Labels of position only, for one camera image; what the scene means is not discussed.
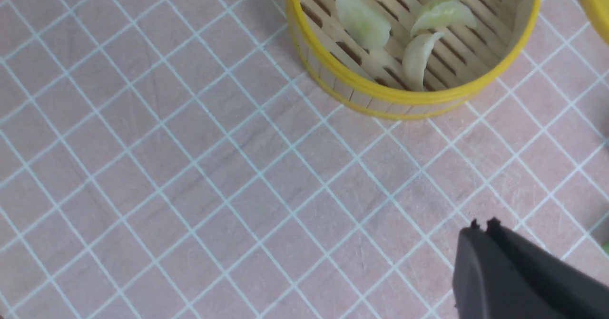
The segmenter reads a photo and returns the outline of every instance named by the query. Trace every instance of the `dumpling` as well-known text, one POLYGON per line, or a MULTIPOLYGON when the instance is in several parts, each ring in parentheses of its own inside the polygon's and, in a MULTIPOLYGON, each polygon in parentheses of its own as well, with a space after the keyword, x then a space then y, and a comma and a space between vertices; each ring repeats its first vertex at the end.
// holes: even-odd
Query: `dumpling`
POLYGON ((365 49, 381 49, 389 41, 391 24, 361 0, 336 0, 339 21, 365 49))
POLYGON ((475 29, 476 18, 470 8, 456 0, 431 0, 421 7, 411 29, 411 37, 421 29, 448 27, 453 24, 464 24, 475 29))
POLYGON ((425 67, 433 45, 436 41, 444 36, 444 33, 437 32, 435 34, 421 34, 413 38, 406 46, 404 51, 404 59, 402 60, 402 69, 408 85, 414 87, 412 91, 424 91, 422 86, 425 67))

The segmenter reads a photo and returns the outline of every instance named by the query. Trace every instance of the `pink cutting mat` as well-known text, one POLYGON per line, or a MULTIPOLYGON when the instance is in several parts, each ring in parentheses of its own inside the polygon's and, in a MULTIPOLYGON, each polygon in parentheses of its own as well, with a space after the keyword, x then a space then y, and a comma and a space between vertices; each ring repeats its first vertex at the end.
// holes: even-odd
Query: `pink cutting mat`
POLYGON ((0 0, 5 319, 450 319, 496 215, 609 284, 609 47, 543 0, 472 102, 357 115, 285 0, 0 0))

